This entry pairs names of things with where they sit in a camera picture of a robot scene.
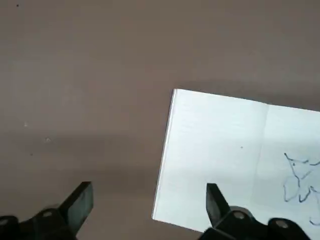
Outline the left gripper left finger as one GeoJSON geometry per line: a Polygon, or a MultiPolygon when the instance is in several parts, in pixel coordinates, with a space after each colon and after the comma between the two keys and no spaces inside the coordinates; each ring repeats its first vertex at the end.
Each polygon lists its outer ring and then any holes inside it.
{"type": "Polygon", "coordinates": [[[75,240],[94,207],[94,190],[83,181],[58,207],[41,210],[25,221],[14,215],[0,217],[2,240],[75,240]]]}

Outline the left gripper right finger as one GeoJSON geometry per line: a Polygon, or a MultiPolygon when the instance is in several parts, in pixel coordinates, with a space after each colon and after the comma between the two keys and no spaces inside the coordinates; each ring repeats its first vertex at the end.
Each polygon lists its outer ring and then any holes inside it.
{"type": "Polygon", "coordinates": [[[229,206],[215,183],[206,185],[206,211],[211,227],[200,240],[308,240],[310,237],[295,222],[271,218],[257,221],[246,208],[229,206]]]}

